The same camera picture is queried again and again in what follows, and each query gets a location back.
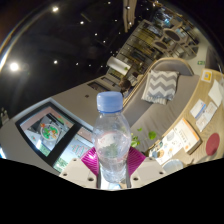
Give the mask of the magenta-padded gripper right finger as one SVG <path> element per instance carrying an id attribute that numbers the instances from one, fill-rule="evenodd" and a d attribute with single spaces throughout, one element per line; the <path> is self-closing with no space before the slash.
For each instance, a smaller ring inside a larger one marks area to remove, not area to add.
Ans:
<path id="1" fill-rule="evenodd" d="M 127 187 L 140 188 L 166 176 L 162 166 L 131 147 L 127 157 Z"/>

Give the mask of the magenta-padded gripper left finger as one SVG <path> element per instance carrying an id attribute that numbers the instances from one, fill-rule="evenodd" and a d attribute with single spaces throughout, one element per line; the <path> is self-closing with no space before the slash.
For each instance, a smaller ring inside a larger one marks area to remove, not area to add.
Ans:
<path id="1" fill-rule="evenodd" d="M 97 188 L 99 162 L 95 148 L 91 148 L 80 158 L 73 158 L 60 177 L 84 188 Z"/>

